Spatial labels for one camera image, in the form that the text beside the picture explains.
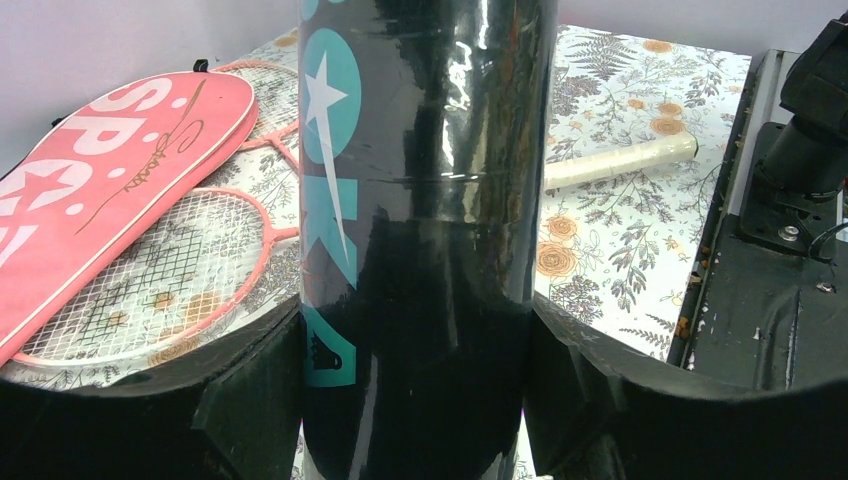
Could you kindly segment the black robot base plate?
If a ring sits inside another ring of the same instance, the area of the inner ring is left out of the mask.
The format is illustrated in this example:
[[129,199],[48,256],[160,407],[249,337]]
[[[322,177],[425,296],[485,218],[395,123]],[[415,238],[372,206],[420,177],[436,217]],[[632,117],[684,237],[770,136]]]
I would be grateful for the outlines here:
[[845,160],[801,136],[780,93],[796,54],[748,76],[702,236],[702,284],[672,363],[758,390],[847,377]]

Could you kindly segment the pink badminton racket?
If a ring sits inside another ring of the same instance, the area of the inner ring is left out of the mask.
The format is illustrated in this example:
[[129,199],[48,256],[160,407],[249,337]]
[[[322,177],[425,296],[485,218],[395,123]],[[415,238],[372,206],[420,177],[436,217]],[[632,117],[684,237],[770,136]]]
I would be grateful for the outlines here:
[[146,357],[233,311],[258,282],[276,228],[254,197],[196,188],[71,298],[13,356],[37,367],[92,366]]
[[[298,160],[286,144],[299,128],[298,72],[264,61],[236,61],[214,69],[248,82],[259,106],[259,117],[240,152],[272,147],[293,170]],[[681,132],[661,139],[584,156],[570,162],[549,163],[544,167],[543,188],[552,190],[674,162],[692,160],[698,141]]]

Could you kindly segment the black shuttlecock tube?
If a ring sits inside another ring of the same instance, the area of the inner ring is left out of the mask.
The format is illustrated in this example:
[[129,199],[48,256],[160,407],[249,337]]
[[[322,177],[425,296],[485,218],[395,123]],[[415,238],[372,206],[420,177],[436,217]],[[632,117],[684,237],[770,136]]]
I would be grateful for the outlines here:
[[299,5],[308,479],[509,479],[554,1]]

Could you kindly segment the pink racket bag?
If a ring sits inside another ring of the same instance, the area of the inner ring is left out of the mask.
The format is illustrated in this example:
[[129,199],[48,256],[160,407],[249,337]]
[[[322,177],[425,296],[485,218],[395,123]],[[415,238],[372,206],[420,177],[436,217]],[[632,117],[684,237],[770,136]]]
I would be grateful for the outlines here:
[[248,81],[196,68],[119,87],[55,125],[1,182],[2,360],[227,160],[257,117]]

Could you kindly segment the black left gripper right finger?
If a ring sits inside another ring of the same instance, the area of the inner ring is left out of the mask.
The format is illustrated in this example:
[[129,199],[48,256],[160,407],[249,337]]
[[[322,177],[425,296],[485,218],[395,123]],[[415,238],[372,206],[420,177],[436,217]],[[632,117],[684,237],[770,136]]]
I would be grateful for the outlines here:
[[847,383],[774,392],[661,362],[533,300],[524,417],[556,479],[843,479]]

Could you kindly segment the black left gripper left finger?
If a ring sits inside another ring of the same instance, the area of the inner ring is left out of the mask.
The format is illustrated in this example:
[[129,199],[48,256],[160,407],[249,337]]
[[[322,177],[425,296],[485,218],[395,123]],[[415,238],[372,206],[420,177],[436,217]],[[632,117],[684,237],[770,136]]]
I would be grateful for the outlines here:
[[1,384],[5,479],[286,479],[302,415],[304,333],[291,298],[115,384]]

